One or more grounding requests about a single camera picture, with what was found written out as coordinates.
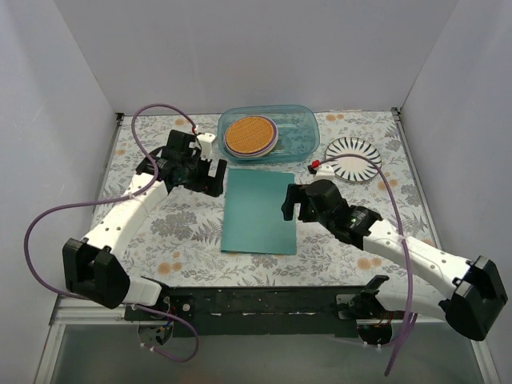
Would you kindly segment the teal plastic folder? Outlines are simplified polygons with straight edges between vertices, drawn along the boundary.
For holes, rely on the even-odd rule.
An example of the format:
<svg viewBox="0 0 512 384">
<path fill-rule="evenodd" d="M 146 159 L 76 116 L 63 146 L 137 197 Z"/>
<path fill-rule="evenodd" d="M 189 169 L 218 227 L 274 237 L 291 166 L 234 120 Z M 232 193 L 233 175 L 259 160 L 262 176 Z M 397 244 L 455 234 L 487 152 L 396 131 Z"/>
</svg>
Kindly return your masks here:
<svg viewBox="0 0 512 384">
<path fill-rule="evenodd" d="M 281 211 L 292 173 L 231 168 L 226 183 L 221 251 L 295 255 L 295 220 Z"/>
</svg>

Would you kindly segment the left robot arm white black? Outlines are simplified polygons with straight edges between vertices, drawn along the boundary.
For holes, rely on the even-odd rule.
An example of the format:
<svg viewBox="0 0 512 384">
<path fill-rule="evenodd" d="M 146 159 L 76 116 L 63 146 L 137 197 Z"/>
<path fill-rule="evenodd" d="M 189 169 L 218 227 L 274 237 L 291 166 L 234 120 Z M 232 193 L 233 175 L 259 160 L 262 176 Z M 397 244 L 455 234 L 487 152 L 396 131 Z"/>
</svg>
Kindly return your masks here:
<svg viewBox="0 0 512 384">
<path fill-rule="evenodd" d="M 172 189 L 218 197 L 223 192 L 226 161 L 210 175 L 214 134 L 172 130 L 167 144 L 149 153 L 137 166 L 124 197 L 82 239 L 69 239 L 62 249 L 65 284 L 69 292 L 106 308 L 139 304 L 154 320 L 163 319 L 170 300 L 163 285 L 129 276 L 118 260 L 150 212 Z"/>
</svg>

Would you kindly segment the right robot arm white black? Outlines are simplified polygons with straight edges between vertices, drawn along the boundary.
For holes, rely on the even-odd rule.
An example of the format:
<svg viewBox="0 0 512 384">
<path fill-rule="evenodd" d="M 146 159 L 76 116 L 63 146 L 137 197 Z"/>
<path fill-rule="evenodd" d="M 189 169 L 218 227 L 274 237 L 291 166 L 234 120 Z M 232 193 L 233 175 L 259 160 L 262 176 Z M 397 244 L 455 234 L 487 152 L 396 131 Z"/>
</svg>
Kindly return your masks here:
<svg viewBox="0 0 512 384">
<path fill-rule="evenodd" d="M 389 312 L 422 314 L 446 321 L 468 339 L 482 341 L 508 301 L 494 262 L 483 256 L 471 261 L 417 240 L 404 238 L 380 214 L 351 206 L 329 180 L 290 184 L 282 205 L 289 221 L 300 206 L 299 220 L 317 222 L 337 240 L 377 255 L 429 283 L 432 294 L 393 289 L 390 277 L 379 275 L 352 298 L 340 302 L 345 316 L 380 318 Z"/>
</svg>

